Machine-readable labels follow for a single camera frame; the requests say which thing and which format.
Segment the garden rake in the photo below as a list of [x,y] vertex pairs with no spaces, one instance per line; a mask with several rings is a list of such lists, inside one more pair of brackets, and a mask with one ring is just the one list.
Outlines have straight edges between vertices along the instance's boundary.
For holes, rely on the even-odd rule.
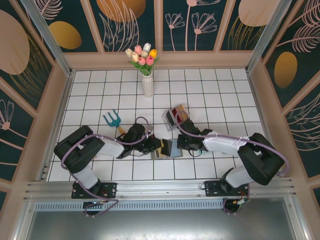
[[119,132],[121,134],[126,134],[126,132],[122,129],[122,127],[120,127],[120,122],[121,122],[121,118],[119,117],[119,115],[116,113],[116,110],[113,109],[113,112],[116,116],[116,119],[114,119],[110,112],[108,112],[109,117],[111,118],[111,122],[108,121],[106,115],[103,115],[104,120],[106,121],[106,123],[110,126],[110,127],[117,127],[117,129],[119,130]]

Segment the metal base plate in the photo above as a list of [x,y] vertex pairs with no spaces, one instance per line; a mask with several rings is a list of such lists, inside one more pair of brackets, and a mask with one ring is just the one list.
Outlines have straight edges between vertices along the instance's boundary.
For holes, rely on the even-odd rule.
[[[115,182],[103,182],[100,187],[100,191],[106,192],[104,195],[107,199],[116,198],[117,193],[117,183]],[[74,182],[72,184],[72,199],[95,199],[95,197],[91,196],[83,188],[79,185],[79,183]]]
[[248,184],[241,185],[239,188],[232,188],[229,193],[226,193],[220,188],[219,180],[205,181],[204,190],[207,197],[228,197],[228,196],[241,196],[241,191],[248,195]]

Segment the purple cable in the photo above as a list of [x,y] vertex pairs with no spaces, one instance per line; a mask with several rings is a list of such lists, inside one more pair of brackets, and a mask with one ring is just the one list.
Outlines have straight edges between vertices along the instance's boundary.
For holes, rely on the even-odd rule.
[[[147,133],[146,133],[141,139],[139,139],[138,141],[134,141],[134,142],[122,142],[122,141],[119,141],[119,140],[115,140],[115,139],[112,138],[112,137],[104,136],[104,135],[101,135],[101,134],[91,134],[91,135],[88,135],[88,136],[82,138],[82,139],[81,139],[80,141],[78,141],[76,144],[74,144],[74,145],[65,153],[65,155],[63,156],[63,158],[62,158],[62,160],[61,160],[61,164],[60,164],[61,167],[62,167],[63,169],[65,169],[65,170],[68,170],[68,169],[65,167],[65,165],[64,165],[64,162],[65,162],[66,158],[69,156],[69,154],[70,154],[76,147],[78,147],[79,144],[83,143],[85,140],[87,140],[87,139],[89,139],[89,138],[93,138],[93,137],[97,137],[97,138],[101,138],[101,139],[105,138],[105,139],[108,139],[108,140],[110,140],[110,141],[116,142],[116,143],[118,143],[118,144],[123,144],[123,145],[135,145],[135,144],[140,143],[140,142],[143,141],[145,138],[147,138],[148,133],[149,133],[149,130],[150,130],[150,124],[149,124],[148,120],[147,120],[145,117],[143,117],[143,116],[138,116],[138,117],[135,119],[135,123],[137,122],[138,119],[144,119],[145,122],[146,122],[146,125],[147,125],[147,127],[146,127]],[[82,185],[82,183],[76,178],[75,175],[73,175],[71,172],[70,172],[70,174],[71,174],[71,176],[79,183],[79,185],[83,188],[83,190],[84,190],[87,194],[89,194],[89,195],[91,195],[91,196],[93,196],[94,198],[97,198],[97,199],[101,199],[101,200],[104,200],[104,201],[112,201],[112,202],[115,202],[114,204],[112,204],[111,206],[109,206],[106,210],[100,211],[99,213],[97,213],[97,214],[95,215],[96,217],[99,216],[99,215],[102,215],[102,214],[106,213],[107,211],[109,211],[109,209],[113,208],[113,207],[119,202],[118,199],[105,198],[105,197],[101,197],[101,196],[98,196],[98,195],[95,195],[95,194],[91,193],[88,189],[85,188],[85,186]],[[96,206],[96,205],[102,205],[102,204],[103,204],[103,203],[90,204],[90,205],[88,205],[88,206],[84,209],[84,213],[86,214],[86,216],[88,216],[88,214],[87,214],[87,209],[88,209],[89,207]]]
[[260,142],[256,142],[256,141],[251,141],[249,139],[244,139],[244,138],[241,138],[241,137],[236,137],[236,136],[229,136],[229,135],[223,135],[223,134],[209,134],[209,135],[195,135],[195,134],[192,134],[192,133],[189,133],[185,130],[182,129],[182,127],[180,126],[180,123],[178,123],[178,114],[186,114],[188,115],[185,111],[178,111],[177,114],[175,115],[175,121],[177,122],[177,127],[185,134],[191,136],[191,137],[195,137],[195,138],[218,138],[219,137],[222,137],[222,138],[226,138],[226,139],[232,139],[232,140],[238,140],[238,141],[242,141],[242,142],[246,142],[246,143],[250,143],[250,144],[254,144],[254,145],[257,145],[257,146],[260,146],[260,147],[263,147],[275,154],[277,154],[280,158],[282,158],[284,161],[285,161],[285,170],[281,171],[281,172],[278,172],[276,175],[282,175],[284,173],[286,173],[288,170],[289,170],[289,162],[288,160],[286,159],[286,157],[284,155],[282,155],[280,152],[278,152],[277,150],[273,149],[272,147],[269,147],[265,144],[262,144]]

